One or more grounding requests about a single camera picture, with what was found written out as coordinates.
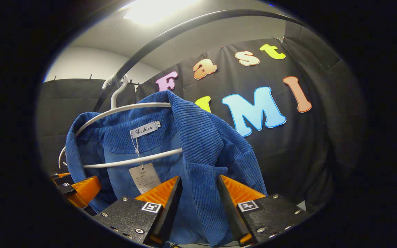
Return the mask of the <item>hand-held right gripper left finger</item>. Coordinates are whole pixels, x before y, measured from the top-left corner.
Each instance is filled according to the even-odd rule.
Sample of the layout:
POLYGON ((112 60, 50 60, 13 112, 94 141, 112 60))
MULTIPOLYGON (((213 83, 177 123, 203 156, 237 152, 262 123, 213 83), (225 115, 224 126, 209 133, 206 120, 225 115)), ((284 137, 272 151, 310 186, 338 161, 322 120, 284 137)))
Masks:
POLYGON ((182 193, 175 176, 136 198, 123 197, 94 220, 125 240, 142 246, 164 246, 170 238, 182 193))

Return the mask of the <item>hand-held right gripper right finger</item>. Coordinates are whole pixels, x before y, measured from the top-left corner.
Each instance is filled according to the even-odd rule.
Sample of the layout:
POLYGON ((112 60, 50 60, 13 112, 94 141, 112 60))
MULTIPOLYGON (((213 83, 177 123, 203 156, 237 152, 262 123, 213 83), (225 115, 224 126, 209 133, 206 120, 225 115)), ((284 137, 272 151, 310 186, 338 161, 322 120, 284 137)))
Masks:
POLYGON ((280 194, 266 196, 224 175, 217 186, 233 238, 242 247, 271 241, 311 217, 280 194))

